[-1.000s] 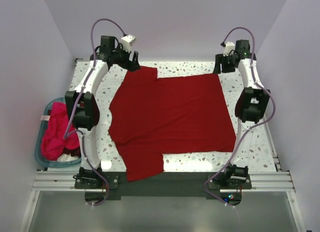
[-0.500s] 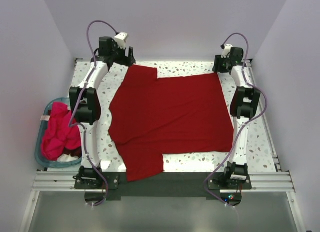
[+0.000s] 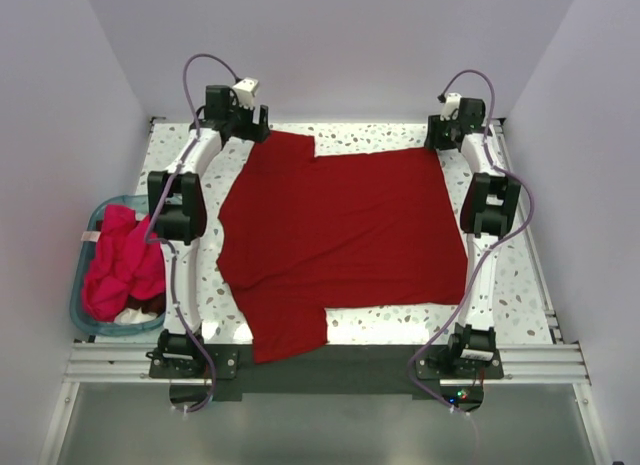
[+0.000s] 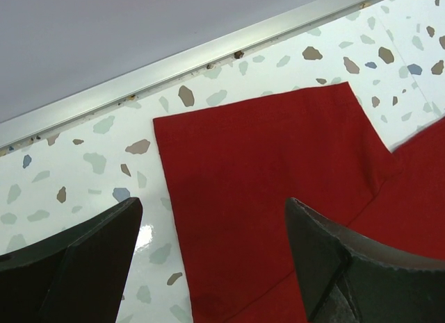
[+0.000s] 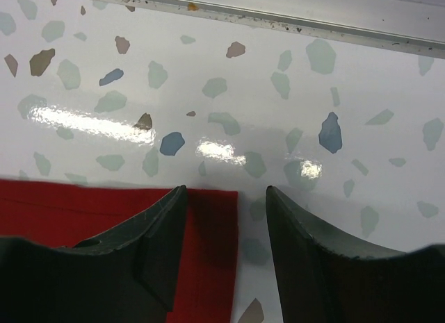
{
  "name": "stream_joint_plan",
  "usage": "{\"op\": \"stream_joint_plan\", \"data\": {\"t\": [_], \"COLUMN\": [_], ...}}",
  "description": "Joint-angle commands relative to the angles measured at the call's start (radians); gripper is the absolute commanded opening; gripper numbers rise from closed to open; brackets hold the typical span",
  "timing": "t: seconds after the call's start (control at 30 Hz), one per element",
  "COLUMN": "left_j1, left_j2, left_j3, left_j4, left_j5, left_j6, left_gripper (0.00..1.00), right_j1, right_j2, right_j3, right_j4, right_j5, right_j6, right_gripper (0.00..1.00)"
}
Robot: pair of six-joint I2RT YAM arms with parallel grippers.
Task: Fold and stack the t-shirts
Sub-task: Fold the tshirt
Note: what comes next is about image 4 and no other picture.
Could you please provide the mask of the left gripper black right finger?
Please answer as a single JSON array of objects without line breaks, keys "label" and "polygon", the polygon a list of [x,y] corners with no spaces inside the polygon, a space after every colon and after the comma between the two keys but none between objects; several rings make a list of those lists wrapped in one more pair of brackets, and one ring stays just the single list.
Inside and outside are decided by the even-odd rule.
[{"label": "left gripper black right finger", "polygon": [[389,247],[286,200],[308,322],[443,322],[444,261]]}]

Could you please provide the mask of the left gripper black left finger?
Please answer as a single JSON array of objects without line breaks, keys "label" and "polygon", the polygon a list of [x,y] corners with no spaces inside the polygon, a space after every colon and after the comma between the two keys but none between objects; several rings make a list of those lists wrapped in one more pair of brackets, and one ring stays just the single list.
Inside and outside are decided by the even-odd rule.
[{"label": "left gripper black left finger", "polygon": [[130,197],[1,255],[1,321],[115,322],[142,215]]}]

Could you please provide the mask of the dark red t-shirt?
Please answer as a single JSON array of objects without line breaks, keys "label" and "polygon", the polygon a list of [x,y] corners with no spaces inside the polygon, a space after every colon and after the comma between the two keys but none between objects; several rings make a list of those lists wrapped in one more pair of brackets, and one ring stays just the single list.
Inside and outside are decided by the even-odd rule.
[{"label": "dark red t-shirt", "polygon": [[304,322],[284,225],[295,197],[386,245],[444,257],[444,121],[390,151],[350,89],[154,120],[195,322]]}]

